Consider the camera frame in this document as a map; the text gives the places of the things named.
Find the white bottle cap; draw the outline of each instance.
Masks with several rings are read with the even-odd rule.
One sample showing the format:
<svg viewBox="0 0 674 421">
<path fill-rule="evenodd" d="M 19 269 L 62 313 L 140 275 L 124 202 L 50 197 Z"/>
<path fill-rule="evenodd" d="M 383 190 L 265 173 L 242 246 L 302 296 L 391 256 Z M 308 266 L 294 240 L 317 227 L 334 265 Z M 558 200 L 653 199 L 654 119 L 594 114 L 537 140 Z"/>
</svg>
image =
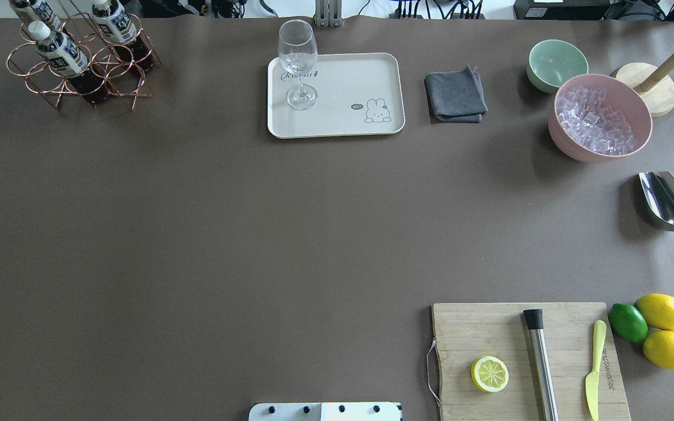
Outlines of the white bottle cap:
<svg viewBox="0 0 674 421">
<path fill-rule="evenodd" d="M 51 35 L 51 29 L 39 20 L 31 22 L 27 26 L 27 32 L 30 32 L 30 35 L 32 35 L 35 40 L 45 40 Z"/>
</svg>

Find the metal muddler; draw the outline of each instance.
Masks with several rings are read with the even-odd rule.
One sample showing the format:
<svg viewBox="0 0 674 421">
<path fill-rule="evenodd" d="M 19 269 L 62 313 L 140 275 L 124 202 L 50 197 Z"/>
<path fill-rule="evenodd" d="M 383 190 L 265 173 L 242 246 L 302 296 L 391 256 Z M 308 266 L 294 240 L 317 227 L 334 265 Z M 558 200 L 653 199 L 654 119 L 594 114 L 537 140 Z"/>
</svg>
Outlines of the metal muddler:
<svg viewBox="0 0 674 421">
<path fill-rule="evenodd" d="M 532 354 L 537 365 L 537 377 L 540 380 L 540 397 L 545 421 L 558 421 L 556 394 L 553 391 L 551 365 L 548 363 L 548 350 L 545 347 L 545 331 L 542 328 L 542 309 L 524 310 L 524 320 L 529 329 L 529 340 L 532 343 Z"/>
</svg>

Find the green bowl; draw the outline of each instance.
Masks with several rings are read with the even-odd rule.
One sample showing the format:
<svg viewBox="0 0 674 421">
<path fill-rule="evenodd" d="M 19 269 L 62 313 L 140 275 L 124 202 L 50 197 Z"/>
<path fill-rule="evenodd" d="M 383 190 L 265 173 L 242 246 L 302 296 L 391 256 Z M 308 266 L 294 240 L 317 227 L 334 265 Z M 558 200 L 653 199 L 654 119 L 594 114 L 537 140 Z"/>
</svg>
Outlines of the green bowl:
<svg viewBox="0 0 674 421">
<path fill-rule="evenodd" d="M 589 72 L 586 57 L 561 40 L 544 40 L 529 51 L 527 77 L 540 91 L 554 94 L 567 80 Z"/>
</svg>

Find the black box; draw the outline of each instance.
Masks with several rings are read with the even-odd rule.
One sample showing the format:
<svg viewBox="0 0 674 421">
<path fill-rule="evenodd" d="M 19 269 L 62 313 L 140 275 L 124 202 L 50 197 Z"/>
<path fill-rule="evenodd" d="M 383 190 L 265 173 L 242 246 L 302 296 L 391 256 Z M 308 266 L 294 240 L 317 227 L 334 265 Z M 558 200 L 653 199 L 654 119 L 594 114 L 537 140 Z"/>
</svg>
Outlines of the black box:
<svg viewBox="0 0 674 421">
<path fill-rule="evenodd" d="M 559 3 L 515 0 L 514 14 L 517 19 L 540 20 L 600 20 L 610 0 L 563 0 Z"/>
</svg>

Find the metal scoop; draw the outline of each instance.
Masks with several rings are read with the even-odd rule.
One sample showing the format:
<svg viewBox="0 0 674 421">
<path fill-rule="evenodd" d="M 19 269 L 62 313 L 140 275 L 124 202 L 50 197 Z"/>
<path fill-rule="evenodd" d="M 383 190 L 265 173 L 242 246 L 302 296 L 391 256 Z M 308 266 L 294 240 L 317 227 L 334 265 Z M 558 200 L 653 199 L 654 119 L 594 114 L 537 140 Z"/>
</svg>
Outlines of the metal scoop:
<svg viewBox="0 0 674 421">
<path fill-rule="evenodd" d="M 652 221 L 661 229 L 674 231 L 674 177 L 667 171 L 640 172 L 639 183 Z"/>
</svg>

